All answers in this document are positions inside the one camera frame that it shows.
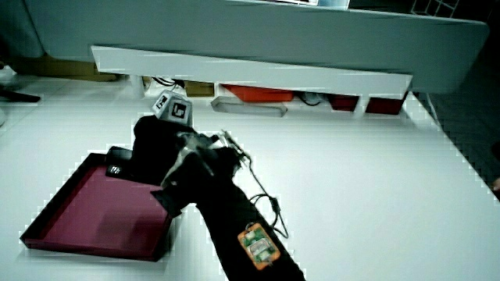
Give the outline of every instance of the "red tray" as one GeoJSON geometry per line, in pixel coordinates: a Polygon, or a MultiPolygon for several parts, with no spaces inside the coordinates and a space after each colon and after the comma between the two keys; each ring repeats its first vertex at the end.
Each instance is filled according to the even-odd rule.
{"type": "Polygon", "coordinates": [[[105,155],[90,154],[21,240],[49,251],[157,261],[172,217],[150,194],[161,187],[105,175],[105,155]]]}

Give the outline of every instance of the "circuit board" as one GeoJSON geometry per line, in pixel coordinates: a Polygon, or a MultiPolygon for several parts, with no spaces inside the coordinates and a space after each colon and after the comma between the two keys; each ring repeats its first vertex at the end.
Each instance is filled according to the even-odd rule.
{"type": "Polygon", "coordinates": [[[280,257],[280,250],[258,223],[240,233],[238,240],[258,270],[272,265],[280,257]]]}

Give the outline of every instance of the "orange object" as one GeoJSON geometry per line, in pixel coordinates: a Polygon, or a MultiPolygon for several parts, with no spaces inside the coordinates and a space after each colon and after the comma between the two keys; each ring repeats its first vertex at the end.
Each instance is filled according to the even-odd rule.
{"type": "Polygon", "coordinates": [[[294,92],[289,90],[227,84],[221,84],[221,86],[225,87],[244,102],[282,102],[291,101],[294,98],[294,92]]]}

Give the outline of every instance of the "black cable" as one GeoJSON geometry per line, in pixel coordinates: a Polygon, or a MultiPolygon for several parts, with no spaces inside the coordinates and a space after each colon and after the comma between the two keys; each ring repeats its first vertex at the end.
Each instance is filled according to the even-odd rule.
{"type": "Polygon", "coordinates": [[[266,191],[266,189],[263,187],[263,185],[259,182],[259,179],[257,179],[257,176],[255,175],[255,173],[253,172],[253,168],[252,168],[252,165],[249,166],[250,168],[250,172],[252,173],[252,176],[253,178],[255,179],[255,181],[257,182],[257,184],[260,186],[260,188],[262,189],[262,191],[264,192],[263,194],[257,194],[257,195],[254,195],[250,198],[250,202],[252,202],[252,200],[254,198],[255,199],[255,202],[253,202],[254,205],[257,204],[257,201],[262,198],[262,197],[268,197],[269,198],[269,201],[271,203],[271,208],[273,209],[273,212],[275,214],[275,217],[274,217],[274,221],[273,223],[271,223],[271,227],[273,228],[274,231],[278,232],[279,234],[281,234],[281,236],[283,236],[285,239],[288,239],[288,230],[287,230],[287,227],[285,226],[284,222],[283,222],[283,217],[281,216],[281,208],[280,208],[280,204],[278,203],[278,200],[277,198],[275,197],[272,197],[271,195],[269,195],[266,191]],[[278,221],[278,218],[280,219],[281,221],[281,225],[283,226],[283,229],[284,229],[284,233],[279,230],[277,227],[276,227],[276,223],[278,221]]]}
{"type": "Polygon", "coordinates": [[[320,103],[321,103],[321,101],[318,101],[318,103],[316,103],[316,104],[310,104],[310,103],[308,103],[308,102],[304,99],[304,97],[302,97],[302,94],[298,94],[298,98],[300,98],[300,100],[301,100],[303,103],[307,104],[308,106],[317,106],[318,104],[320,104],[320,103]]]}
{"type": "Polygon", "coordinates": [[[153,80],[156,81],[156,83],[158,83],[160,85],[163,85],[165,87],[172,87],[172,86],[176,85],[175,83],[172,83],[172,82],[169,82],[167,80],[164,80],[163,78],[153,77],[153,80]]]}

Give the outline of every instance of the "black object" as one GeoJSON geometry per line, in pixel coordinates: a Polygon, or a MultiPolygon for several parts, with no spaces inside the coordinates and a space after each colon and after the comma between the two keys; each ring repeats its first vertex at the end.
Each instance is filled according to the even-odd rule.
{"type": "Polygon", "coordinates": [[[105,157],[105,163],[108,166],[106,175],[124,180],[134,180],[129,168],[131,159],[131,150],[116,146],[111,147],[105,157]]]}
{"type": "Polygon", "coordinates": [[[139,119],[134,127],[135,142],[127,166],[134,180],[160,185],[184,146],[179,132],[193,133],[193,128],[179,123],[159,120],[155,116],[139,119]]]}
{"type": "Polygon", "coordinates": [[[190,153],[170,176],[161,191],[170,212],[172,202],[176,208],[197,203],[209,229],[217,255],[229,280],[304,280],[300,268],[278,239],[272,226],[245,193],[232,182],[233,170],[239,165],[232,148],[199,149],[190,153]],[[206,163],[212,173],[204,167],[206,163]],[[272,266],[259,271],[238,242],[238,234],[250,223],[260,223],[277,245],[281,256],[272,266]]]}
{"type": "Polygon", "coordinates": [[[0,97],[8,98],[11,101],[38,102],[40,97],[31,94],[21,94],[0,89],[0,97]]]}
{"type": "Polygon", "coordinates": [[[491,146],[491,153],[500,161],[500,141],[497,141],[491,146]]]}

